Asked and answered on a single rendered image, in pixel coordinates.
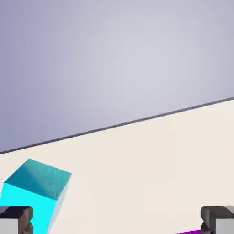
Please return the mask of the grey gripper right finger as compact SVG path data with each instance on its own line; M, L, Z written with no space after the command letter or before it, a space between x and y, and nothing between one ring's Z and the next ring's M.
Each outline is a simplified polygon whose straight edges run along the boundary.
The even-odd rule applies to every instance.
M201 234L234 234L234 206L203 206Z

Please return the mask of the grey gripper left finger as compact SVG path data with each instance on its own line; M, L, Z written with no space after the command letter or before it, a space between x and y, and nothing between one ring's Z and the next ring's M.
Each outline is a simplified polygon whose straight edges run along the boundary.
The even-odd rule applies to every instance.
M0 234L33 234L33 208L0 206Z

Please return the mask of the large cyan box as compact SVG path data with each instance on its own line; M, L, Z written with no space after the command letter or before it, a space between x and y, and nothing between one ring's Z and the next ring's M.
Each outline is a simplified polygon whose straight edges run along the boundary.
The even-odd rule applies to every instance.
M49 234L71 173L28 159L3 184L0 206L31 206L33 234Z

